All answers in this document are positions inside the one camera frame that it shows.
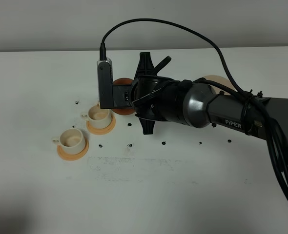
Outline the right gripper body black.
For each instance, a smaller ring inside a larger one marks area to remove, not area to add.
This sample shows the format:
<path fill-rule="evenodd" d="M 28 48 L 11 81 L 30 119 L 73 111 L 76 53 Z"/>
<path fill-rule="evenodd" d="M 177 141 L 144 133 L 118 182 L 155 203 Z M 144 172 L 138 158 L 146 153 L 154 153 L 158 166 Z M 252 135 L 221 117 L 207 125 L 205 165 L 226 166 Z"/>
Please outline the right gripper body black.
<path fill-rule="evenodd" d="M 170 61 L 171 57 L 167 56 L 154 66 L 149 52 L 140 53 L 131 100 L 144 135 L 153 134 L 156 121 L 166 121 L 166 118 L 158 110 L 158 101 L 161 100 L 166 88 L 178 85 L 179 82 L 172 78 L 158 76 L 158 73 Z"/>

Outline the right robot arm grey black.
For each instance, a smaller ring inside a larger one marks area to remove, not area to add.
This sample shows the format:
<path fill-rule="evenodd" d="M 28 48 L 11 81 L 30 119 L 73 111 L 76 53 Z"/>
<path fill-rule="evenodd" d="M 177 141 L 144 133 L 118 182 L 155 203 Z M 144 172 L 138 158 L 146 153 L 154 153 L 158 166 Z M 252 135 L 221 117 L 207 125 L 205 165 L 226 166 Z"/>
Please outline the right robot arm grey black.
<path fill-rule="evenodd" d="M 145 135 L 153 133 L 157 121 L 195 128 L 221 125 L 273 140 L 277 163 L 288 167 L 288 98 L 240 93 L 206 78 L 178 81 L 158 76 L 170 60 L 166 57 L 153 66 L 149 52 L 140 54 L 131 100 Z"/>

